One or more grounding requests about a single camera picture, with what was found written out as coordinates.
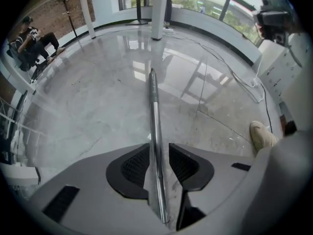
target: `beige shoe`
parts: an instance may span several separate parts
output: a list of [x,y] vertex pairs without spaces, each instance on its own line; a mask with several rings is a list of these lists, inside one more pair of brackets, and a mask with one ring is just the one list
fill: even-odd
[[59,55],[60,53],[62,53],[63,50],[65,50],[64,47],[58,47],[58,49],[57,49],[57,55]]
[[51,64],[51,62],[54,60],[54,57],[47,57],[47,65]]
[[279,141],[279,138],[275,137],[258,121],[253,121],[250,124],[250,135],[257,152],[265,147],[274,146]]

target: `black shirt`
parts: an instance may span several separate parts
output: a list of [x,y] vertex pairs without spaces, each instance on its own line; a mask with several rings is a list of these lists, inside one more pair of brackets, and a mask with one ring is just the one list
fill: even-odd
[[[35,27],[29,27],[25,32],[22,32],[22,33],[19,34],[17,40],[15,41],[15,43],[16,43],[16,48],[17,48],[17,49],[19,49],[19,47],[25,42],[25,40],[26,40],[28,34],[29,34],[32,30],[34,30],[34,29],[38,30],[38,29],[35,28]],[[33,46],[35,45],[35,43],[36,43],[36,41],[35,41],[34,39],[29,40],[29,42],[28,42],[28,44],[26,45],[26,48],[25,48],[25,49],[26,49],[28,52],[30,52],[31,49],[33,48]]]

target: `black cable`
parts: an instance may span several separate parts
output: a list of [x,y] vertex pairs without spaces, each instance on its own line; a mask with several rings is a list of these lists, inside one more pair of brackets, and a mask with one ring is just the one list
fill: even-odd
[[[267,112],[267,114],[268,114],[268,102],[267,102],[267,100],[266,100],[266,91],[265,91],[264,87],[263,87],[263,90],[264,90],[264,97],[265,97],[266,112]],[[269,120],[270,132],[272,132],[272,134],[273,134],[272,124],[271,124],[271,122],[270,122],[269,114],[268,114],[268,120]]]

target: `metallic pen barrel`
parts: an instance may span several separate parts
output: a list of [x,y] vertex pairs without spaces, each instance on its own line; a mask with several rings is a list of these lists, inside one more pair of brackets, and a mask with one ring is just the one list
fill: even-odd
[[169,222],[169,215],[167,213],[166,184],[164,180],[163,143],[158,108],[157,75],[153,69],[151,69],[149,74],[149,101],[151,113],[151,147],[156,174],[156,192],[160,218],[163,224],[166,224]]

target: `black pants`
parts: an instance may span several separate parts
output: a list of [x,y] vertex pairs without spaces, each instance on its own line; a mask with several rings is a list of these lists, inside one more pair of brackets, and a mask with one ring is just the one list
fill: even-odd
[[55,37],[55,35],[52,32],[44,35],[37,43],[35,43],[35,45],[33,46],[32,50],[31,50],[31,52],[34,53],[37,56],[41,55],[45,59],[47,59],[49,54],[48,54],[48,52],[46,52],[45,47],[48,44],[50,44],[50,43],[54,46],[55,50],[58,49],[59,42],[58,42],[57,38]]
[[172,17],[172,0],[166,0],[164,21],[170,22]]

